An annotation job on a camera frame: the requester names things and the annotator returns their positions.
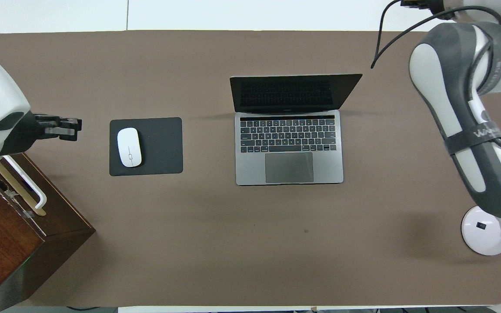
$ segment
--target silver laptop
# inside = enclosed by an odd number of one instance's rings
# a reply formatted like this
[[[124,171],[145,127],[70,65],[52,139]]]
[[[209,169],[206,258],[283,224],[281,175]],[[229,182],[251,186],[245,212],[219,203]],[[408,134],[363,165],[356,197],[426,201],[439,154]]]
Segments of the silver laptop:
[[[338,109],[360,77],[231,77],[237,184],[343,182]]]

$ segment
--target white round device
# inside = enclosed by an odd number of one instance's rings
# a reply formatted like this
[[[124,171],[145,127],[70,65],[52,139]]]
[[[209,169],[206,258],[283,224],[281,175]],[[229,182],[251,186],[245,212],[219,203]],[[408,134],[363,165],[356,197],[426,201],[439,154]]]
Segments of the white round device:
[[[463,240],[473,251],[485,256],[501,253],[501,226],[495,216],[474,206],[463,216]]]

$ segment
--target white floor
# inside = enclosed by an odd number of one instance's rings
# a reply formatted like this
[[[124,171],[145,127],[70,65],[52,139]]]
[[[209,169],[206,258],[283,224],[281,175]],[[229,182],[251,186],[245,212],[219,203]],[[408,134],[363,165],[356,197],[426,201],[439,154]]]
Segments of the white floor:
[[[388,2],[389,0],[0,0],[0,33],[108,30],[378,30],[380,14]],[[388,11],[384,30],[405,30],[428,16],[430,12],[427,10],[399,8],[396,4]],[[430,30],[437,23],[439,21],[429,22],[417,30]],[[120,308],[120,312],[272,311],[310,308],[132,307]]]

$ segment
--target space bar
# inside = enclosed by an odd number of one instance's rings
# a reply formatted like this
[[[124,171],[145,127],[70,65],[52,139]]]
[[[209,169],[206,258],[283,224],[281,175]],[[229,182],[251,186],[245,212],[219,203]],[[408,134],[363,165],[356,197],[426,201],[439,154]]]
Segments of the space bar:
[[[300,145],[275,145],[270,146],[270,152],[300,151]]]

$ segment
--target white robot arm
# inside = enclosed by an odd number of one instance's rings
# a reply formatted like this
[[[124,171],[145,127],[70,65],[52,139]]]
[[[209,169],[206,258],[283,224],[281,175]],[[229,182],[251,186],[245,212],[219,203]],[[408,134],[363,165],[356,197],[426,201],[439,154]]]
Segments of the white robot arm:
[[[0,155],[26,151],[38,139],[76,141],[82,120],[33,114],[22,91],[0,65]]]
[[[402,1],[460,23],[434,27],[414,48],[411,81],[428,105],[476,204],[501,224],[501,132],[479,95],[501,93],[501,0]],[[474,10],[461,10],[471,6]],[[481,12],[481,7],[495,13]],[[501,313],[501,305],[489,312]]]

